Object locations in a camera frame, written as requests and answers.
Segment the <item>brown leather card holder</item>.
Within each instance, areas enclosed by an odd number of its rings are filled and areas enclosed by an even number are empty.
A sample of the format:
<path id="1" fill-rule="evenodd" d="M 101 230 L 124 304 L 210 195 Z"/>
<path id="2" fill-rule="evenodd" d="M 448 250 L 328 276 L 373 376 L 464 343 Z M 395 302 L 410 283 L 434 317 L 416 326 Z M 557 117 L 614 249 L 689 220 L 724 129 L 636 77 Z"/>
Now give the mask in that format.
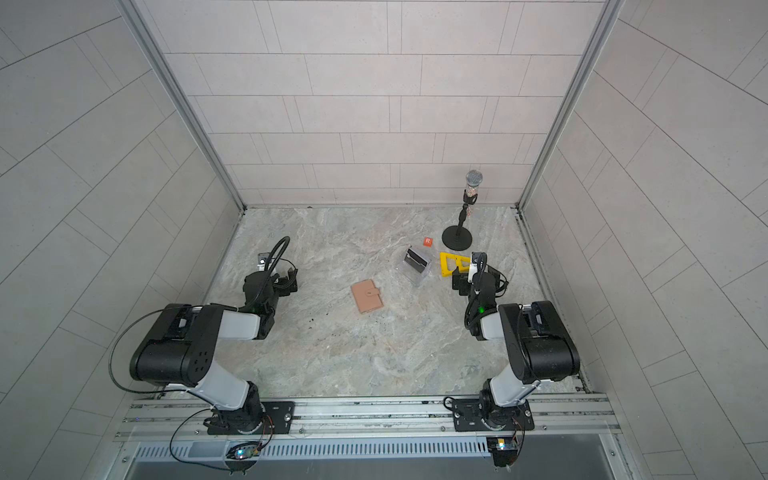
<path id="1" fill-rule="evenodd" d="M 383 307 L 381 292 L 372 279 L 367 279 L 351 286 L 351 293 L 358 311 L 369 313 Z"/>

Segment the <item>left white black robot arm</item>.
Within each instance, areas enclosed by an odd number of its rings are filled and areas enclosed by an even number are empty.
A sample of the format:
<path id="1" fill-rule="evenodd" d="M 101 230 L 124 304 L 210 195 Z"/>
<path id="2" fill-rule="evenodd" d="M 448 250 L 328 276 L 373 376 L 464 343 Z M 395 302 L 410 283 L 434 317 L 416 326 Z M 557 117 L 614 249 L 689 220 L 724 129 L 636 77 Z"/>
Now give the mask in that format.
<path id="1" fill-rule="evenodd" d="M 297 291 L 297 269 L 291 267 L 284 276 L 267 271 L 248 275 L 243 285 L 246 304 L 240 308 L 168 305 L 134 352 L 131 377 L 208 403 L 212 416 L 204 425 L 210 435 L 288 433 L 295 404 L 262 401 L 255 383 L 234 376 L 214 356 L 220 340 L 266 339 L 278 300 Z"/>

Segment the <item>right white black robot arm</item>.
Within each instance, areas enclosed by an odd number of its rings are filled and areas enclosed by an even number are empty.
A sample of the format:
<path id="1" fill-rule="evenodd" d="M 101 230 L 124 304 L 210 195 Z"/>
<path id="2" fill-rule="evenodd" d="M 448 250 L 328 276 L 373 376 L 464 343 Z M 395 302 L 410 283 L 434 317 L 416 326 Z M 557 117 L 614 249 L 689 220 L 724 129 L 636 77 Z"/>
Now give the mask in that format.
<path id="1" fill-rule="evenodd" d="M 524 427 L 527 397 L 543 382 L 576 375 L 581 364 L 553 303 L 499 304 L 507 286 L 484 252 L 472 253 L 468 267 L 452 273 L 452 288 L 467 298 L 465 329 L 479 341 L 502 340 L 507 351 L 507 365 L 486 380 L 472 411 L 454 408 L 464 418 L 479 418 L 490 430 Z"/>

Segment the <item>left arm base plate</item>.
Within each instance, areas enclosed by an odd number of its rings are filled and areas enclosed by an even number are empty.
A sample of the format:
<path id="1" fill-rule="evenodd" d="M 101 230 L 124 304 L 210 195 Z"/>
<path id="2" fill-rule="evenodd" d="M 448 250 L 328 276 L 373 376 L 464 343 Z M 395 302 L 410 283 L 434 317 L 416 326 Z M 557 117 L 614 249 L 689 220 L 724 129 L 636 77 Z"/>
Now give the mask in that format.
<path id="1" fill-rule="evenodd" d="M 283 435 L 290 432 L 296 404 L 266 401 L 214 413 L 203 421 L 209 435 Z"/>

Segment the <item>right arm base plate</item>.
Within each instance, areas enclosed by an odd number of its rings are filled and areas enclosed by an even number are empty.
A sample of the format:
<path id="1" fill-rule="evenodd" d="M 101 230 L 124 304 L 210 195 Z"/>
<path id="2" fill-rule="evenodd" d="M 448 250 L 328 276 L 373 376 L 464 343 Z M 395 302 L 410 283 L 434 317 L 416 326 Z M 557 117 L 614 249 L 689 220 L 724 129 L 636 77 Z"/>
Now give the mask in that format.
<path id="1" fill-rule="evenodd" d="M 499 407 L 479 397 L 445 397 L 443 406 L 453 416 L 457 432 L 513 432 L 535 429 L 528 402 L 512 407 Z"/>

